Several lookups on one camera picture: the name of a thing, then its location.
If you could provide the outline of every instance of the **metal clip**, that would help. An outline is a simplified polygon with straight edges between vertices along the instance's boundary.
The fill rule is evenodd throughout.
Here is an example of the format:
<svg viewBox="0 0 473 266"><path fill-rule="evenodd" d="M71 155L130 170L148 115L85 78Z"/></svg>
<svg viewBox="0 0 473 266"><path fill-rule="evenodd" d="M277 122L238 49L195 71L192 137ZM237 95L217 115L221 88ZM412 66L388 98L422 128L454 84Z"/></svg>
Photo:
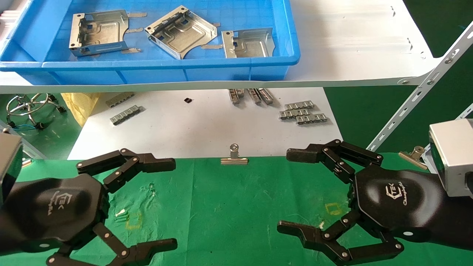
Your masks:
<svg viewBox="0 0 473 266"><path fill-rule="evenodd" d="M255 104L261 103L261 97L257 89L248 89L248 93Z"/></svg>
<svg viewBox="0 0 473 266"><path fill-rule="evenodd" d="M401 151L399 152L399 156L401 156L401 158L410 162L411 164L419 168L422 168L423 170L427 170L428 169L427 165L420 162L420 157L424 153L424 151L425 151L424 147L415 146L414 150L410 154L408 154L407 152Z"/></svg>
<svg viewBox="0 0 473 266"><path fill-rule="evenodd" d="M309 110L300 109L300 110L280 111L279 112L279 119L281 119L281 120L291 119L291 118L295 118L296 116L302 116L302 115L310 115Z"/></svg>
<svg viewBox="0 0 473 266"><path fill-rule="evenodd" d="M222 165L247 165L248 158L240 158L238 156L238 144L234 143L230 145L230 158L221 158L220 164Z"/></svg>
<svg viewBox="0 0 473 266"><path fill-rule="evenodd" d="M258 89L258 92L260 93L261 99L263 99L267 105L271 105L273 103L274 98L267 89Z"/></svg>
<svg viewBox="0 0 473 266"><path fill-rule="evenodd" d="M238 92L236 89L229 89L228 94L230 95L230 100L232 100L232 104L239 104L240 98L238 97Z"/></svg>
<svg viewBox="0 0 473 266"><path fill-rule="evenodd" d="M298 102L293 104L284 105L286 110L297 110L297 109L312 109L315 107L312 101Z"/></svg>
<svg viewBox="0 0 473 266"><path fill-rule="evenodd" d="M327 122L325 114L296 116L296 124L311 124Z"/></svg>

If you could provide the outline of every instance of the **white table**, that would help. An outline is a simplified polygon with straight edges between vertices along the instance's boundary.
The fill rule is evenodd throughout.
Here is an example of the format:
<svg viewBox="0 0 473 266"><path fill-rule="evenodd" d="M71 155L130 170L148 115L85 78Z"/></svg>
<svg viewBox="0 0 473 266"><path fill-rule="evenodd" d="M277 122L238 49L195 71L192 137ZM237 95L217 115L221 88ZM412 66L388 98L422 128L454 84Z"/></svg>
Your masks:
<svg viewBox="0 0 473 266"><path fill-rule="evenodd" d="M142 92L109 109L105 101L115 94L102 95L87 120L69 160L84 160L120 148L152 152L157 158L228 157L232 143L240 156L285 156L288 148L305 148L310 143L341 139L336 120L323 88L270 89L272 106L254 104L246 93L234 106L228 90L182 90ZM187 104L185 98L193 99ZM281 121L278 111L284 104L312 100L312 113L325 113L326 123L296 125ZM146 110L120 125L110 118L133 106Z"/></svg>

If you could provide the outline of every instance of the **metal connector strip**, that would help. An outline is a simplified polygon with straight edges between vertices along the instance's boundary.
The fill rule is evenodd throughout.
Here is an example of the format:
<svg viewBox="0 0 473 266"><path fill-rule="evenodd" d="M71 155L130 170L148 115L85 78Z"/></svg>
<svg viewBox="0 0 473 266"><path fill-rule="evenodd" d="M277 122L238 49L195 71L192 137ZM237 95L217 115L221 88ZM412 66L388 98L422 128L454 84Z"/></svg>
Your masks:
<svg viewBox="0 0 473 266"><path fill-rule="evenodd" d="M131 97L135 96L134 92L122 92L119 95L111 98L110 100L106 101L105 103L109 108L115 107L120 103L130 99Z"/></svg>
<svg viewBox="0 0 473 266"><path fill-rule="evenodd" d="M286 119L295 118L296 116L303 116L303 115L310 115L309 110L299 109L299 110L280 111L279 112L279 119L286 120Z"/></svg>
<svg viewBox="0 0 473 266"><path fill-rule="evenodd" d="M293 104L284 105L286 110L297 110L297 109L312 109L315 107L312 101L298 102Z"/></svg>
<svg viewBox="0 0 473 266"><path fill-rule="evenodd" d="M265 102L265 104L271 105L274 102L274 97L267 89L258 89L258 92L260 93L261 99Z"/></svg>
<svg viewBox="0 0 473 266"><path fill-rule="evenodd" d="M230 100L232 101L232 104L235 105L240 103L240 98L238 97L236 89L229 89L228 94L230 95Z"/></svg>
<svg viewBox="0 0 473 266"><path fill-rule="evenodd" d="M261 103L261 96L258 93L257 89L248 89L248 93L250 94L251 99L254 101L255 104Z"/></svg>
<svg viewBox="0 0 473 266"><path fill-rule="evenodd" d="M296 116L296 124L312 124L327 122L325 114Z"/></svg>
<svg viewBox="0 0 473 266"><path fill-rule="evenodd" d="M114 125L118 125L120 123L123 123L125 120L130 119L132 116L141 113L142 111L144 111L144 108L142 106L138 107L134 105L131 108L128 108L125 111L110 118L110 121L112 121Z"/></svg>

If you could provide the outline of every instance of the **white shelf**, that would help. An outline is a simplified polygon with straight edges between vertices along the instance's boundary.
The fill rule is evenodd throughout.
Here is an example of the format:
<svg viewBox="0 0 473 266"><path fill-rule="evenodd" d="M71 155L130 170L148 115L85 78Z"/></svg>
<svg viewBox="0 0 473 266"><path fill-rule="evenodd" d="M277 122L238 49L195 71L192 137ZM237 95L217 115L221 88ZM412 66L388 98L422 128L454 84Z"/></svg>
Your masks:
<svg viewBox="0 0 473 266"><path fill-rule="evenodd" d="M309 143L342 139L323 88L272 89L275 102L257 106L245 92L233 106L226 89L152 91L138 93L109 109L104 93L72 148L69 160L85 160L121 148L152 152L156 158L227 157L232 143L240 156L285 156L288 148L304 149ZM184 102L185 98L194 101ZM296 125L281 121L284 104L312 100L312 113L325 113L326 123ZM146 110L114 126L110 118L133 105Z"/></svg>
<svg viewBox="0 0 473 266"><path fill-rule="evenodd" d="M291 0L301 60L285 81L200 81L116 86L19 85L0 72L0 91L98 92L396 85L436 65L402 0ZM421 80L411 82L419 84Z"/></svg>

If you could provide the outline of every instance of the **blue plastic tray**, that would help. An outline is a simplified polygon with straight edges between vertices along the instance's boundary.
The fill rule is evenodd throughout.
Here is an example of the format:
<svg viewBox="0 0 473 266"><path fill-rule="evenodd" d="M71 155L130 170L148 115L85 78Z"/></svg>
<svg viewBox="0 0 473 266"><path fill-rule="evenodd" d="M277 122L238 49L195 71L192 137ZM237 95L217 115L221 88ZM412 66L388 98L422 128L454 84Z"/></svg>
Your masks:
<svg viewBox="0 0 473 266"><path fill-rule="evenodd" d="M147 12L130 18L129 28L146 27L184 5L221 31L272 27L273 57L225 58L223 49L192 49L172 58L146 37L127 33L124 40L141 53L103 53L75 57L69 50L72 15L125 9ZM289 0L32 0L0 48L0 71L15 71L34 85L112 85L197 80L283 80L298 63L299 44Z"/></svg>

